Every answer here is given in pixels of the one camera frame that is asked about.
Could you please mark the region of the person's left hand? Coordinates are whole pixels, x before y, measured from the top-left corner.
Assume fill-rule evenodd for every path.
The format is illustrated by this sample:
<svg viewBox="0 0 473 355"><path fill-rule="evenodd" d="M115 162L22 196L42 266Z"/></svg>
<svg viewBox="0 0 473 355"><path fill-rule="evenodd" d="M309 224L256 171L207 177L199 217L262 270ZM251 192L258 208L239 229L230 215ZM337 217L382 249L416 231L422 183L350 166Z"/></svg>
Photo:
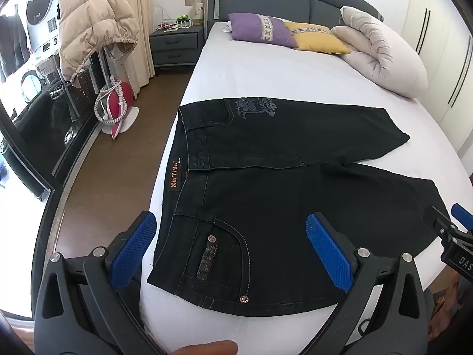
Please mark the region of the person's left hand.
<svg viewBox="0 0 473 355"><path fill-rule="evenodd" d="M171 355L237 355L238 345L234 341L214 341L201 345L179 348Z"/></svg>

